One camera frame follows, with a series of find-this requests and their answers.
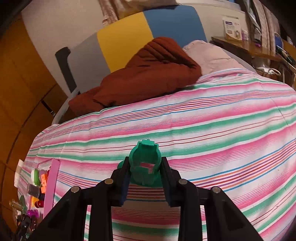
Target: round metal pivot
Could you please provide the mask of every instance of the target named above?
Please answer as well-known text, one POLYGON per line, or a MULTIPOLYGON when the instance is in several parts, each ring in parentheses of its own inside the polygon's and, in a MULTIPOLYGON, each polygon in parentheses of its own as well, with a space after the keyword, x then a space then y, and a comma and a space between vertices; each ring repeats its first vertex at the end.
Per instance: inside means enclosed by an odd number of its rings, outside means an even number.
POLYGON ((212 190, 214 193, 219 193, 221 191, 221 189, 219 187, 213 187, 212 190))
POLYGON ((106 184, 112 184, 113 183, 113 179, 108 178, 108 179, 105 180, 105 183, 106 184))
POLYGON ((71 188, 71 192, 75 193, 79 191, 79 187, 78 186, 74 186, 71 188))
POLYGON ((179 183, 182 185, 185 185, 185 184, 187 184, 187 180, 182 178, 179 180, 179 183))

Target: wooden floor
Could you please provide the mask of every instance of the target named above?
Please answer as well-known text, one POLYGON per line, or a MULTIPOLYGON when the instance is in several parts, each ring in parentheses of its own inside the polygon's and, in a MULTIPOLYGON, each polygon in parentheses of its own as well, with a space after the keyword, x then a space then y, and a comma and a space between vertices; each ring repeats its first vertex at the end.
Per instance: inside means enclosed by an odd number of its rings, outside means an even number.
POLYGON ((0 39, 0 213, 12 229, 14 172, 38 133, 51 125, 67 96, 55 82, 18 17, 0 39))

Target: striped tablecloth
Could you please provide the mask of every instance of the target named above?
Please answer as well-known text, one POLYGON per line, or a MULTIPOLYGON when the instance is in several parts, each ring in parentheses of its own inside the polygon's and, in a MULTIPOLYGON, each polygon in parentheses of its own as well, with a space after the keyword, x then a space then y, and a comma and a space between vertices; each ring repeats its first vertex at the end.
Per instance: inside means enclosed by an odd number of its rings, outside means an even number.
MULTIPOLYGON (((292 88, 248 70, 206 75, 183 91, 47 128, 25 159, 19 195, 48 158, 60 160, 55 204, 74 185, 110 177, 139 140, 150 139, 182 178, 220 186, 265 241, 277 241, 296 215, 295 108, 292 88)), ((112 209, 114 240, 177 240, 179 215, 161 188, 130 184, 124 206, 112 209)), ((202 223, 206 239, 203 210, 202 223)))

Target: folded clothing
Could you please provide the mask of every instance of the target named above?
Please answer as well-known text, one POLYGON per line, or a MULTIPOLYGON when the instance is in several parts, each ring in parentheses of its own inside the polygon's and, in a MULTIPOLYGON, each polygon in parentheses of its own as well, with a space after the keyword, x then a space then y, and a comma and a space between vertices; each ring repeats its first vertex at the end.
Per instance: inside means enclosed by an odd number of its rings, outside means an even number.
POLYGON ((140 49, 125 68, 106 76, 100 86, 70 100, 69 106, 81 116, 173 93, 196 83, 201 75, 200 66, 173 39, 159 37, 140 49))
POLYGON ((202 40, 192 41, 183 50, 201 67, 202 75, 231 68, 245 69, 223 49, 202 40))

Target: teal plastic toy part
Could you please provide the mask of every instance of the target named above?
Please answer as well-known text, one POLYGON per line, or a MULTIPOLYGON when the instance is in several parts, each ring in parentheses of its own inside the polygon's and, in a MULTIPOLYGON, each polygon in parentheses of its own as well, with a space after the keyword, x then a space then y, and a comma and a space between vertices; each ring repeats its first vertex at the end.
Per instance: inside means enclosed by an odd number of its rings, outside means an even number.
POLYGON ((162 187, 159 167, 161 153, 158 144, 151 140, 142 140, 131 150, 129 154, 131 165, 130 182, 146 187, 162 187))

